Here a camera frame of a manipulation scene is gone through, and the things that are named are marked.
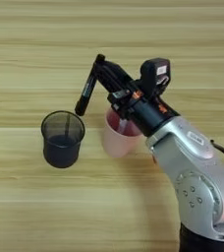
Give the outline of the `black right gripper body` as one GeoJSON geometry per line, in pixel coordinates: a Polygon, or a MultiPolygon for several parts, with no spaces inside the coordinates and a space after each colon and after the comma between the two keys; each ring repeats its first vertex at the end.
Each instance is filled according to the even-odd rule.
{"type": "Polygon", "coordinates": [[[135,82],[129,83],[123,90],[110,93],[107,99],[121,119],[131,120],[146,137],[179,116],[159,95],[148,98],[135,82]]]}

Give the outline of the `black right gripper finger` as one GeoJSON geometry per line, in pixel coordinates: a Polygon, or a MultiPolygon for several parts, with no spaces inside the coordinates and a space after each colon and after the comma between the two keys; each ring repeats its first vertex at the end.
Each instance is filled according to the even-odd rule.
{"type": "Polygon", "coordinates": [[[111,61],[101,63],[101,84],[106,90],[123,90],[132,80],[120,65],[111,61]]]}
{"type": "Polygon", "coordinates": [[[124,87],[121,74],[122,68],[119,65],[97,65],[95,67],[98,81],[109,93],[115,93],[124,87]]]}

